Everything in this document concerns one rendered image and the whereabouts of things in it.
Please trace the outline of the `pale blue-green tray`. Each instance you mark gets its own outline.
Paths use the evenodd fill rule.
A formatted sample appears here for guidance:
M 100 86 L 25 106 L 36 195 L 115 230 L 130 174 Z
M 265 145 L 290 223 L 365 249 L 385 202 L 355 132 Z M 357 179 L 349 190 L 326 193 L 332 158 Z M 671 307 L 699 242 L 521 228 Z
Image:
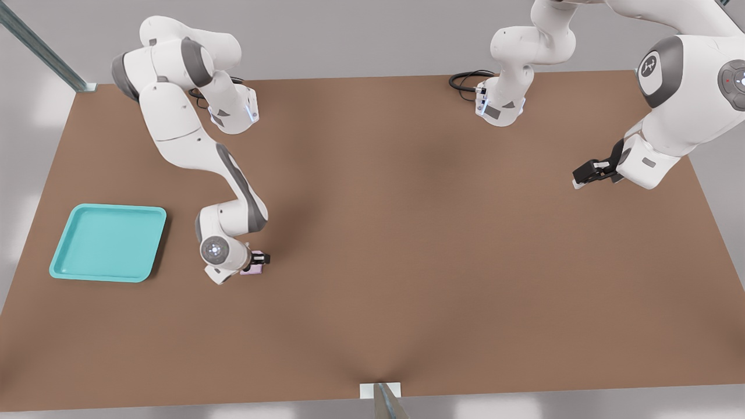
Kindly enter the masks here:
M 79 204 L 70 212 L 49 274 L 141 283 L 152 273 L 165 222 L 161 207 Z

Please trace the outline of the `silver frame post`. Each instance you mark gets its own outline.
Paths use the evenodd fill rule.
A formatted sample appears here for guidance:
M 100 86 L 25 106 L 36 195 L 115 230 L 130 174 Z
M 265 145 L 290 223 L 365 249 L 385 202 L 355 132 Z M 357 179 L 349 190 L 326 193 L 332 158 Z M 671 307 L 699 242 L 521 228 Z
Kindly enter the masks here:
M 377 382 L 377 384 L 360 384 L 360 399 L 372 399 L 374 419 L 410 419 L 404 410 L 400 382 Z
M 4 26 L 19 42 L 40 59 L 48 69 L 63 80 L 77 93 L 93 93 L 96 83 L 89 83 L 80 77 L 64 59 L 62 59 L 35 31 L 27 26 L 19 16 L 0 0 L 0 24 Z

